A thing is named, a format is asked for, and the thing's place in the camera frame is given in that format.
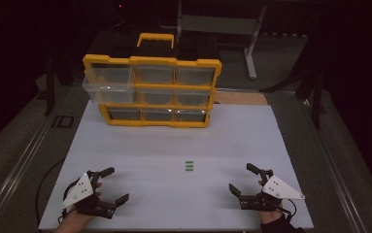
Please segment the black case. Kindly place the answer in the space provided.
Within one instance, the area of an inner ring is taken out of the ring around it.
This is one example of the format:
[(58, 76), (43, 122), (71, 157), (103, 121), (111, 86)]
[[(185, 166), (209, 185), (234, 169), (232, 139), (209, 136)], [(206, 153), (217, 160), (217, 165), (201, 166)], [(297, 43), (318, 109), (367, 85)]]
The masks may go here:
[(108, 55), (112, 58), (130, 56), (175, 57), (178, 60), (219, 59), (220, 53), (214, 36), (189, 35), (174, 40), (143, 40), (137, 46), (140, 34), (120, 34), (100, 31), (94, 38), (87, 54)]

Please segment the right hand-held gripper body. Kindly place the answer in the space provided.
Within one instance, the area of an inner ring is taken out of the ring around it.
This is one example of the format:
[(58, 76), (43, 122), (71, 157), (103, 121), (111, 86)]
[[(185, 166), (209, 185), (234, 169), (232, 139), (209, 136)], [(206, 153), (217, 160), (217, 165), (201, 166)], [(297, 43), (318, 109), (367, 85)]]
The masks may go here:
[(272, 170), (260, 169), (261, 191), (256, 195), (244, 195), (238, 198), (242, 210), (255, 210), (273, 212), (277, 209), (284, 213), (287, 210), (281, 207), (282, 201), (304, 200), (305, 195), (274, 175)]

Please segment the black stand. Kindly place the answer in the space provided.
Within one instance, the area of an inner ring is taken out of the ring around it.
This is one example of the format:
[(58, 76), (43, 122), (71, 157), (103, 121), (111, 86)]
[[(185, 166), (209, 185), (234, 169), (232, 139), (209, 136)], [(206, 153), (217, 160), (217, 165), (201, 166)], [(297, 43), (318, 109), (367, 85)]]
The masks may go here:
[(260, 92), (273, 93), (285, 86), (300, 81), (300, 85), (295, 90), (294, 95), (297, 99), (306, 100), (310, 94), (313, 94), (311, 120), (315, 127), (320, 129), (323, 79), (324, 73), (322, 68), (293, 68), (286, 79), (269, 87), (263, 88), (260, 90)]
[(58, 78), (61, 85), (71, 85), (74, 81), (64, 55), (58, 51), (51, 51), (47, 54), (46, 90), (40, 93), (40, 96), (46, 101), (46, 116), (51, 113), (55, 106), (54, 78)]

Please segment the wooden board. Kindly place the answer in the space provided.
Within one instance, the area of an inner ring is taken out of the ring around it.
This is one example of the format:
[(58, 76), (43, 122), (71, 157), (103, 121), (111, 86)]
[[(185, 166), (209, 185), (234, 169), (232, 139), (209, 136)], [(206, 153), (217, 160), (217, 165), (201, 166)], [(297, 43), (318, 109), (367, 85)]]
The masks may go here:
[(248, 92), (218, 92), (215, 101), (229, 105), (267, 105), (267, 100), (262, 94)]

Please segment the grey metal stand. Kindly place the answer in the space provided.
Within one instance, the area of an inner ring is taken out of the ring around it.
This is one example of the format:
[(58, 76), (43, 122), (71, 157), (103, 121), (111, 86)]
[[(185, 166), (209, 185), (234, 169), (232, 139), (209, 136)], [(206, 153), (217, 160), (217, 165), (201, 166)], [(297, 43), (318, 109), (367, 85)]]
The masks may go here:
[(251, 80), (257, 79), (257, 73), (254, 67), (254, 46), (256, 44), (261, 25), (267, 10), (266, 5), (261, 5), (256, 18), (238, 18), (238, 17), (206, 17), (196, 15), (185, 15), (183, 13), (183, 2), (178, 0), (177, 11), (177, 38), (182, 36), (184, 31), (222, 33), (245, 35), (251, 37), (251, 42), (244, 48), (244, 57)]

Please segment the person's right hand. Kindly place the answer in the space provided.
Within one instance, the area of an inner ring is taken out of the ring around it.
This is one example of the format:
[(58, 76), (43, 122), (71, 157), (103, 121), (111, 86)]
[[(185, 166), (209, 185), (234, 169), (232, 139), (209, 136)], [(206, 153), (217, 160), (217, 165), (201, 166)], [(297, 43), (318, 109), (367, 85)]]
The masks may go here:
[(259, 212), (259, 218), (261, 224), (268, 224), (275, 220), (278, 220), (280, 217), (283, 216), (283, 212), (277, 209), (274, 212)]

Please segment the clear plastic drawer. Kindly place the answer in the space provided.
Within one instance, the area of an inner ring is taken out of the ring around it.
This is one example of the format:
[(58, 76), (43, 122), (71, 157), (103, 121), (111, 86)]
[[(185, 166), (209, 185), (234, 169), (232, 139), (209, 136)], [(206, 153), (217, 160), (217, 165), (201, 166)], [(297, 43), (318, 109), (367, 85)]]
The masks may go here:
[(132, 68), (94, 64), (85, 71), (83, 89), (99, 104), (131, 104), (135, 93)]

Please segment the yellow drawer organizer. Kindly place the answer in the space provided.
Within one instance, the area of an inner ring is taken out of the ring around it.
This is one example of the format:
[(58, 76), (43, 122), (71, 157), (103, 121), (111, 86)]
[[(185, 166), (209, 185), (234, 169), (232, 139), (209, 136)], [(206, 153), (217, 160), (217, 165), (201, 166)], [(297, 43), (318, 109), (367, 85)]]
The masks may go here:
[[(172, 34), (142, 33), (137, 46), (146, 39), (171, 40)], [(86, 54), (85, 71), (94, 64), (128, 65), (134, 78), (134, 102), (99, 104), (101, 116), (110, 125), (170, 126), (203, 128), (209, 125), (221, 73), (220, 59), (178, 60), (175, 57)]]

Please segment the person's left hand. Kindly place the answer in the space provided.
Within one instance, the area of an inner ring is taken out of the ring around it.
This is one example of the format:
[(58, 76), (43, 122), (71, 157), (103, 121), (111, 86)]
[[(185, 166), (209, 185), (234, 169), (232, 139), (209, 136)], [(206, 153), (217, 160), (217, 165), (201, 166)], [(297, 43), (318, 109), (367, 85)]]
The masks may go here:
[(70, 212), (63, 221), (75, 221), (75, 222), (86, 222), (89, 223), (94, 219), (94, 216), (88, 216), (79, 214), (77, 211)]

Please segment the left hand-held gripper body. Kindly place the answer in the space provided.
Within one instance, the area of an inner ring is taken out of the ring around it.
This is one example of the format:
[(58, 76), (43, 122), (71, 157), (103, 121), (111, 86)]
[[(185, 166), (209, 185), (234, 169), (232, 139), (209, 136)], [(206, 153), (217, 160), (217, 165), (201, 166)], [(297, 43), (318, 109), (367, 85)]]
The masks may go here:
[(100, 172), (87, 171), (68, 185), (61, 206), (63, 217), (66, 217), (72, 209), (88, 216), (101, 216), (108, 219), (113, 217), (117, 206), (102, 202), (96, 195), (98, 180), (101, 178)]

